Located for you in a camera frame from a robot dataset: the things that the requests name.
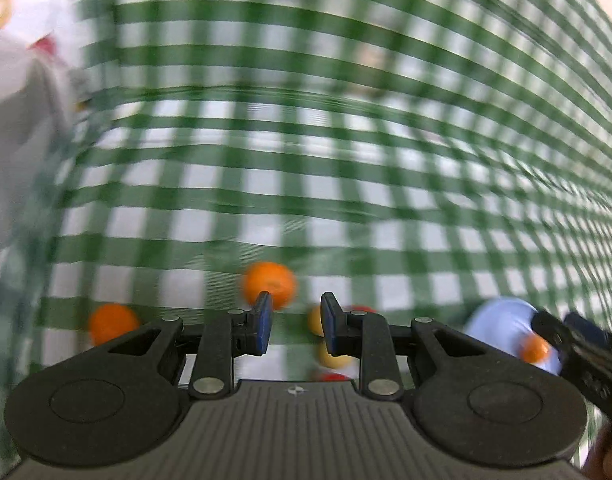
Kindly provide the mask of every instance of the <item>orange ball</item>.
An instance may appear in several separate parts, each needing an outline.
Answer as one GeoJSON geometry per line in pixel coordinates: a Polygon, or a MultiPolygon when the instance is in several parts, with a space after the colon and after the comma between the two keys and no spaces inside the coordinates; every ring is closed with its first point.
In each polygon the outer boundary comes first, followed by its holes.
{"type": "Polygon", "coordinates": [[[545,358],[548,357],[550,352],[550,345],[548,342],[538,336],[535,332],[530,333],[526,336],[522,342],[522,350],[520,357],[522,361],[526,361],[531,365],[541,363],[545,358]]]}
{"type": "Polygon", "coordinates": [[[127,306],[107,303],[88,318],[88,331],[93,345],[98,346],[139,328],[140,320],[127,306]]]}
{"type": "Polygon", "coordinates": [[[273,310],[280,310],[294,297],[297,280],[288,267],[273,262],[257,262],[246,271],[241,288],[248,304],[254,304],[260,292],[270,292],[273,310]]]}

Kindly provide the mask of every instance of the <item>ridged gray surface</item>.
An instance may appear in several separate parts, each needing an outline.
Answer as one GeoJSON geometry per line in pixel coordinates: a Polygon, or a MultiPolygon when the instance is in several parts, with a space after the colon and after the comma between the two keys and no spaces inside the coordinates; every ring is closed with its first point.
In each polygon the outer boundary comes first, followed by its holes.
{"type": "Polygon", "coordinates": [[[195,403],[164,444],[130,462],[66,470],[27,460],[8,478],[584,480],[565,462],[499,471],[456,460],[420,436],[399,405],[365,399],[350,383],[265,381],[242,381],[228,399],[195,403]]]}

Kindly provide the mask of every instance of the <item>round black pad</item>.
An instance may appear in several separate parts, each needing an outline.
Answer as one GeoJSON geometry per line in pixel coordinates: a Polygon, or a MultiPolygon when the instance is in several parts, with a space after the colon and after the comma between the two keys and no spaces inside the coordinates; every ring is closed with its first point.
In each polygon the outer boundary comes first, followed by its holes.
{"type": "Polygon", "coordinates": [[[52,394],[53,413],[69,422],[97,422],[115,415],[124,405],[119,386],[98,379],[64,384],[52,394]]]}
{"type": "Polygon", "coordinates": [[[521,424],[539,415],[542,398],[515,383],[482,384],[468,396],[468,405],[480,417],[500,424],[521,424]]]}
{"type": "Polygon", "coordinates": [[[431,440],[486,466],[568,459],[586,426],[584,401],[571,384],[497,352],[446,359],[412,404],[431,440]]]}
{"type": "Polygon", "coordinates": [[[63,466],[101,466],[154,447],[179,412],[177,389],[151,363],[102,354],[30,375],[10,394],[4,419],[25,454],[63,466]]]}

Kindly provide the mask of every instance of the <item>tablecloth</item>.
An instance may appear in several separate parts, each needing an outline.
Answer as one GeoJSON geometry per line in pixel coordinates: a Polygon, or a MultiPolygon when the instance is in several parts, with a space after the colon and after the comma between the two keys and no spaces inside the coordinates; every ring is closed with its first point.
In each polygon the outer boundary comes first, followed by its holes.
{"type": "Polygon", "coordinates": [[[258,260],[299,289],[240,377],[308,378],[326,291],[401,324],[460,326],[511,295],[612,329],[612,24],[594,0],[81,0],[80,16],[93,109],[3,259],[0,407],[87,348],[96,306],[199,322],[243,303],[258,260]]]}

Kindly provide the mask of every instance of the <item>light blue cup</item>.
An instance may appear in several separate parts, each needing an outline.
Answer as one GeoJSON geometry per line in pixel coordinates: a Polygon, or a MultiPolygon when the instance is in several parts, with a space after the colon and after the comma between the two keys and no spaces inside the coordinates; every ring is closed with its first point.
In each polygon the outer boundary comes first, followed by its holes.
{"type": "MultiPolygon", "coordinates": [[[[534,306],[519,298],[495,298],[475,311],[464,327],[464,332],[519,357],[524,338],[532,332],[531,319],[536,312],[534,306]]],[[[535,366],[551,374],[559,374],[561,363],[557,351],[551,348],[548,357],[535,366]]]]}

